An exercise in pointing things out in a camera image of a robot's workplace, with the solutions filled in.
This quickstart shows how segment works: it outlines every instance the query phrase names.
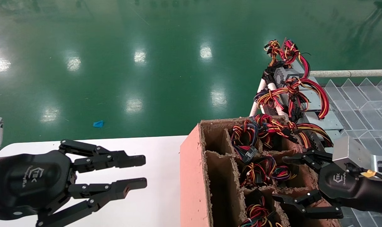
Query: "gray metal block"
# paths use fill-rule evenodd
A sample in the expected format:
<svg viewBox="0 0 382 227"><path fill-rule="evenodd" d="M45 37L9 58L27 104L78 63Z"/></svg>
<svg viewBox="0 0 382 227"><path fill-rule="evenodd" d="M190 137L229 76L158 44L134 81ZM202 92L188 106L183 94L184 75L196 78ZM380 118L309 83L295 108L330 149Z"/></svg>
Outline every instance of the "gray metal block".
<svg viewBox="0 0 382 227"><path fill-rule="evenodd" d="M323 120L318 119L316 112L305 112L303 118L299 121L308 122L315 125L318 125L324 130L342 130L344 127L339 122L337 116L335 116L334 112L330 111L325 116Z"/></svg>
<svg viewBox="0 0 382 227"><path fill-rule="evenodd" d="M309 109L308 111L320 111L321 110L321 102L320 98L316 94L316 92L313 92L312 90L301 90L300 91L303 95L307 97L309 100ZM306 108L306 103L301 104L301 108L304 109Z"/></svg>

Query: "robotic hand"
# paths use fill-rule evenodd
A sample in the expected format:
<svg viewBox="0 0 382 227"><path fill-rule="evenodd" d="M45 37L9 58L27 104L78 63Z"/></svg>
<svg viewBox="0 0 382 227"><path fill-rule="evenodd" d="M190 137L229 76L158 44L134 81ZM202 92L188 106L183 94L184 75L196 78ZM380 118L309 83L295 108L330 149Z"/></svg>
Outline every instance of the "robotic hand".
<svg viewBox="0 0 382 227"><path fill-rule="evenodd" d="M2 141L0 118L0 143ZM71 162L65 154L86 158ZM124 199L132 189L145 188L146 178L120 180L112 184L75 184L76 171L126 168L146 163L145 156L128 156L125 151L62 140L59 150L46 154L20 154L0 158L0 220L38 215L37 227L61 227L100 210L109 201ZM68 200L86 198L56 212Z"/></svg>
<svg viewBox="0 0 382 227"><path fill-rule="evenodd" d="M318 189L307 195L273 195L284 210L312 219L343 218L340 207L382 213L382 156L372 155L354 139L338 139L334 154L309 150L283 161L306 164L318 174ZM310 207L321 198L332 207Z"/></svg>

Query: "white pipe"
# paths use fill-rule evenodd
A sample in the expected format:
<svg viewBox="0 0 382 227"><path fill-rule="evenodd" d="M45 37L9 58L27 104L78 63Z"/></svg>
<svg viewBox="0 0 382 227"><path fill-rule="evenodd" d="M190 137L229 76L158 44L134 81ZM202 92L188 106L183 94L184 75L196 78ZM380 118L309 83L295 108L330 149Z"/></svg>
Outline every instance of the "white pipe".
<svg viewBox="0 0 382 227"><path fill-rule="evenodd" d="M269 83L269 84L268 84L268 88L269 88L270 90L275 90L275 89L276 89L276 86L275 86L274 83ZM288 114L285 113L285 112L283 112L283 110L282 110L282 108L281 108L280 106L278 106L278 105L275 104L275 109L276 109L276 112L278 113L278 115L280 115L280 116L285 116L285 119L286 119L286 120L289 120L289 116L288 116Z"/></svg>
<svg viewBox="0 0 382 227"><path fill-rule="evenodd" d="M266 87L266 82L264 79L261 79L260 81L260 86L258 86L258 89L257 89L257 93L259 93L260 91L262 91L264 88ZM268 88L270 90L275 90L276 89L276 86L274 83L269 83L268 84ZM251 111L250 111L250 117L251 116L254 116L256 115L256 112L257 112L257 106L258 104L256 102L253 102L253 106L251 107ZM263 105L260 105L260 108L261 108L261 112L264 114L264 109L263 109ZM283 112L283 110L281 109L280 106L278 105L275 105L275 109L276 109L276 112L278 113L278 115L280 116L285 116L286 119L289 119L289 116L287 113Z"/></svg>
<svg viewBox="0 0 382 227"><path fill-rule="evenodd" d="M374 70L337 70L337 71L311 71L310 76L317 78L334 78L334 77L382 77L382 69Z"/></svg>
<svg viewBox="0 0 382 227"><path fill-rule="evenodd" d="M265 80L261 79L260 86L258 86L257 93L262 91L265 87L266 87ZM250 117L256 115L256 113L257 113L257 106L258 106L258 103L253 102L253 107L251 107L251 111L250 111L250 115L249 115ZM262 105L261 105L261 112L264 114L264 109L263 109Z"/></svg>

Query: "white table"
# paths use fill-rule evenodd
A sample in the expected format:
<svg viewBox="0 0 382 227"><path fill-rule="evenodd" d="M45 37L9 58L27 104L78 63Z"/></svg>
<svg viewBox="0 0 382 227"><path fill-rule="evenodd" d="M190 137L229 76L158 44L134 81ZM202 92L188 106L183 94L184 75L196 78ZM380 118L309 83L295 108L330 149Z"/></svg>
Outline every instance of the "white table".
<svg viewBox="0 0 382 227"><path fill-rule="evenodd" d="M187 136L82 140L110 151L143 154L146 164L132 168L109 168L77 174L76 183L112 183L146 177L148 186L132 190L123 200L109 202L99 211L69 227L179 227L180 226L180 145ZM14 143L0 151L0 157L43 154L58 149L60 142ZM72 160L83 158L68 155ZM61 209L83 200L71 199ZM37 216L0 221L0 227L34 227Z"/></svg>

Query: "wire harness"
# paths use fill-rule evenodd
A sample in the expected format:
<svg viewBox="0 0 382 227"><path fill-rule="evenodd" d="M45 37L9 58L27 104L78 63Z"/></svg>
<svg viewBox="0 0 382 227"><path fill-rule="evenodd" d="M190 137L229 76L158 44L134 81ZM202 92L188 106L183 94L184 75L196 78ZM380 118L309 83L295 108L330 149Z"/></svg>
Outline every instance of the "wire harness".
<svg viewBox="0 0 382 227"><path fill-rule="evenodd" d="M283 182L295 177L296 174L293 174L289 167L276 166L275 159L270 155L246 165L240 175L240 179L244 179L241 186L249 188L271 185L274 180Z"/></svg>
<svg viewBox="0 0 382 227"><path fill-rule="evenodd" d="M286 125L281 124L272 116L267 114L258 114L248 117L242 125L235 125L229 131L230 139L234 150L239 158L249 164L253 157L258 153L256 148L257 141L260 139L264 148L273 148L272 138L274 135L280 135L287 140L298 144L298 137L302 145L309 149L311 147L310 140L304 131L311 131L319 134L324 138L324 142L328 147L333 147L333 143L328 134L318 125L312 123L287 122Z"/></svg>
<svg viewBox="0 0 382 227"><path fill-rule="evenodd" d="M299 87L302 86L316 92L321 102L318 119L324 119L329 111L328 97L320 85L308 79L310 65L300 53L297 45L288 39L284 41L281 47L277 40L270 40L264 47L264 50L271 57L271 62L263 73L263 79L266 84L274 82L273 76L277 68L292 68L292 63L296 59L303 65L304 73L301 78L292 77L291 79L283 81L285 85L283 88L273 90L263 89L257 92L254 97L257 106L268 105L271 108L280 108L283 112L288 114L289 120L297 122L302 116L301 113L308 111L310 103L308 98L299 91ZM289 101L285 103L285 105L282 105L279 100L281 94L287 94L289 96ZM306 104L304 109L301 109L302 103Z"/></svg>
<svg viewBox="0 0 382 227"><path fill-rule="evenodd" d="M249 205L246 211L248 218L239 227L282 227L280 223L272 220L276 212L270 212L266 208L265 197L263 195L259 198L257 204Z"/></svg>

